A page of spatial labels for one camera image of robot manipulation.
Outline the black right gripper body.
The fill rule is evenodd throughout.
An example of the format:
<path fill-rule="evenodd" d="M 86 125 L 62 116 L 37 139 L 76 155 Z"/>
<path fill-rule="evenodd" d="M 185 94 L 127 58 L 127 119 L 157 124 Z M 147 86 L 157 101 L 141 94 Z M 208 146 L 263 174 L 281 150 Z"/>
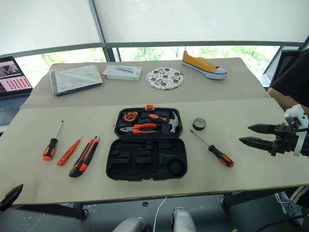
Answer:
<path fill-rule="evenodd" d="M 270 151 L 272 156 L 276 156 L 277 153 L 284 154 L 295 150 L 298 141 L 295 127 L 278 124 L 275 126 L 273 134 L 276 139 L 273 141 Z"/>

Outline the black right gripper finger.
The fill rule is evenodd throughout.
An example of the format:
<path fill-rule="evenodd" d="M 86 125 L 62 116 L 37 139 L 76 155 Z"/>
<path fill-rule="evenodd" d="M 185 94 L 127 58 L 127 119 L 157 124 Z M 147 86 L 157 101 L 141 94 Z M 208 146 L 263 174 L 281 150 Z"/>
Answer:
<path fill-rule="evenodd" d="M 254 124 L 250 125 L 248 129 L 260 134 L 274 134 L 277 127 L 277 125 L 270 124 Z"/>
<path fill-rule="evenodd" d="M 273 142 L 271 141 L 263 140 L 263 139 L 256 138 L 256 137 L 241 137 L 239 138 L 239 140 L 243 144 L 249 147 L 265 150 L 265 151 L 268 151 L 269 153 L 274 152 Z"/>

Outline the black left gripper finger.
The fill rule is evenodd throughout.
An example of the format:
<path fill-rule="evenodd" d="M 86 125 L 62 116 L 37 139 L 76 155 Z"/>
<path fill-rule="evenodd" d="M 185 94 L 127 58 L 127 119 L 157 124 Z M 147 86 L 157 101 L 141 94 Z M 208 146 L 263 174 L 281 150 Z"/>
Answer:
<path fill-rule="evenodd" d="M 0 210 L 2 212 L 6 211 L 9 207 L 12 206 L 12 204 L 15 202 L 15 200 L 19 197 L 22 189 L 23 184 L 20 184 L 13 189 L 11 189 L 3 198 L 3 200 L 0 202 Z"/>

